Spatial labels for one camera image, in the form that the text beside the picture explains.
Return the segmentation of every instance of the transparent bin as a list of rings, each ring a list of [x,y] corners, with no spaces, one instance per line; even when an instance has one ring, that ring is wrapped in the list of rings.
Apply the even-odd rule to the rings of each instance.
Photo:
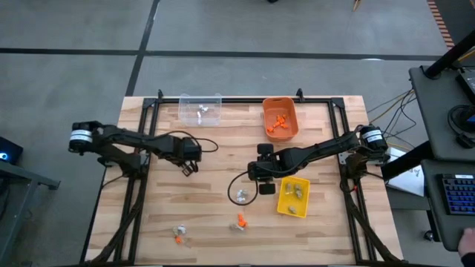
[[[186,126],[219,125],[222,98],[219,93],[216,93],[214,96],[189,96],[185,93],[182,94],[178,105],[181,122]]]

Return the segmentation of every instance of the computer keyboard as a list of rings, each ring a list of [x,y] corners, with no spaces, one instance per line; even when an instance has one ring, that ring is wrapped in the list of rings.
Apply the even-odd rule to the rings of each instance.
[[[475,215],[475,175],[440,174],[448,214]]]

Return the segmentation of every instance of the orange tray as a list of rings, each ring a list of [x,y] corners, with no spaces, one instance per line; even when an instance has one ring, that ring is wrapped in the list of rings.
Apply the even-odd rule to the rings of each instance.
[[[264,109],[264,130],[270,142],[289,141],[298,134],[297,115],[295,114],[294,101],[290,97],[272,97],[262,102]],[[273,132],[267,128],[272,127],[277,115],[286,115],[285,124],[288,128],[276,127]]]

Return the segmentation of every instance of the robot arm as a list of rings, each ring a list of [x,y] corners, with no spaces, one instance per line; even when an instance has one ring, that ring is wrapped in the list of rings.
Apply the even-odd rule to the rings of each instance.
[[[345,171],[352,177],[366,171],[368,160],[385,162],[387,144],[379,128],[372,125],[357,127],[355,131],[307,148],[285,148],[274,152],[272,144],[259,144],[257,161],[247,165],[250,180],[264,182],[259,185],[260,194],[274,194],[275,186],[270,184],[273,178],[287,177],[305,168],[310,162],[328,156],[346,153]]]
[[[201,161],[201,146],[194,137],[176,137],[165,133],[159,136],[148,136],[142,133],[120,129],[115,125],[103,125],[100,122],[75,122],[69,141],[69,151],[81,156],[84,152],[93,152],[101,157],[97,160],[106,165],[107,162],[119,164],[124,176],[142,175],[143,165],[138,153],[126,153],[113,144],[127,145],[147,150],[159,159],[183,168],[188,176],[198,171],[197,162]]]

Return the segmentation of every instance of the wooden table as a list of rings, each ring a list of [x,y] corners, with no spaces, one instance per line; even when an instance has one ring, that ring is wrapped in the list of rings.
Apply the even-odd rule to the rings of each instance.
[[[367,124],[363,98],[345,96],[344,101],[350,128]],[[119,127],[137,130],[142,102],[142,97],[124,99]],[[275,150],[306,147],[332,139],[326,105],[296,104],[295,109],[300,132],[289,142],[276,143]],[[160,105],[156,134],[179,129],[196,137],[213,139],[220,148],[217,152],[203,154],[200,171],[190,177],[185,177],[181,169],[170,162],[152,157],[136,264],[354,263],[347,212],[338,187],[340,176],[336,156],[313,162],[296,174],[311,182],[306,219],[278,214],[278,194],[260,195],[246,207],[233,205],[226,196],[229,182],[246,170],[248,162],[256,159],[256,145],[268,141],[261,104],[223,104],[221,114],[219,127],[187,128],[178,119],[176,104]],[[206,150],[212,149],[212,145],[205,142],[202,146]],[[369,169],[375,173],[380,171],[373,166]],[[105,182],[119,175],[118,168],[110,168]],[[279,189],[279,179],[275,181]],[[402,258],[384,182],[365,177],[361,183],[371,226],[392,253]],[[102,190],[86,260],[98,255],[119,227],[126,185],[124,178]],[[255,184],[246,176],[233,187],[233,193],[244,188],[255,192]],[[230,223],[238,221],[240,212],[249,223],[245,232],[229,229]],[[181,224],[188,233],[185,243],[177,245],[172,228]],[[364,250],[360,228],[358,235]],[[128,238],[125,238],[125,256]]]

